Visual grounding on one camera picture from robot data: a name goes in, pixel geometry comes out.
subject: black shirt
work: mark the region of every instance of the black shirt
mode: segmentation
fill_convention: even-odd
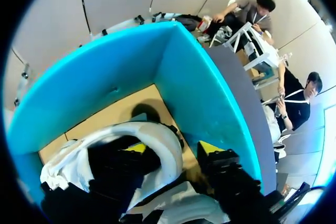
[[[285,77],[284,77],[284,86],[285,86],[285,96],[292,94],[293,92],[303,89],[303,86],[299,80],[286,68]],[[305,96],[303,91],[290,96],[285,100],[296,100],[304,101]],[[269,104],[271,109],[275,111],[276,104]],[[310,105],[307,103],[292,103],[286,102],[286,111],[289,120],[293,124],[293,131],[300,127],[310,116]],[[283,119],[281,117],[277,118],[280,131],[282,132],[286,127]]]

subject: blue partition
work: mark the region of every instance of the blue partition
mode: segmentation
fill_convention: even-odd
[[[257,153],[238,104],[212,59],[186,29],[175,29],[154,83],[183,136],[232,148],[243,168],[261,180]]]
[[[26,94],[7,142],[33,198],[41,200],[37,151],[91,114],[153,83],[195,154],[199,140],[232,148],[244,169],[261,180],[247,125],[225,80],[180,23],[164,22],[113,33],[77,49]]]

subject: yellow tape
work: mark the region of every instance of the yellow tape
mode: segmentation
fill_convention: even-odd
[[[127,148],[125,151],[135,151],[143,153],[146,149],[146,146],[143,143],[135,144],[129,148]]]
[[[218,147],[216,147],[216,146],[214,146],[212,144],[208,144],[208,143],[206,143],[204,141],[200,141],[200,144],[203,147],[203,149],[206,152],[206,154],[209,154],[209,153],[215,152],[215,151],[218,151],[218,152],[224,151],[223,149],[218,148]]]

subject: lanyard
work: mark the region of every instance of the lanyard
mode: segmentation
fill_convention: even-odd
[[[253,21],[252,21],[253,24],[256,24],[256,23],[262,21],[262,20],[263,20],[264,18],[266,18],[266,16],[267,16],[267,15],[264,15],[263,17],[261,17],[260,20],[258,20],[257,22],[255,22],[255,21],[256,21],[256,17],[257,17],[257,12],[258,12],[258,11],[256,11],[256,13],[255,13],[255,15],[254,15],[254,17],[253,17]]]
[[[289,94],[288,96],[286,96],[284,99],[288,98],[288,97],[291,97],[292,95],[295,95],[299,92],[303,91],[303,89],[299,89],[295,92],[293,92],[292,94]],[[279,97],[275,97],[275,98],[272,98],[272,99],[269,99],[267,100],[266,102],[263,102],[262,105],[266,105],[266,104],[269,104],[269,103],[272,103],[272,102],[275,102]],[[284,102],[291,102],[291,103],[308,103],[309,104],[309,101],[307,100],[303,100],[303,101],[296,101],[296,100],[284,100]]]

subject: white cloth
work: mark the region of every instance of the white cloth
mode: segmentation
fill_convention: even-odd
[[[146,205],[132,208],[127,214],[142,214],[145,219],[156,209],[163,210],[158,224],[181,224],[196,219],[206,219],[213,224],[230,221],[215,199],[198,194],[189,182],[158,195]]]
[[[128,209],[155,191],[176,180],[182,172],[182,149],[177,136],[166,126],[152,122],[126,122],[105,127],[83,139],[67,143],[42,168],[41,183],[47,182],[51,189],[66,189],[73,183],[84,191],[89,191],[89,181],[93,179],[90,169],[89,146],[109,143],[123,135],[136,136],[146,146],[156,152],[161,167],[147,174],[131,200]]]
[[[270,106],[264,105],[262,107],[264,109],[269,131],[271,132],[272,143],[275,143],[281,137],[278,121]]]

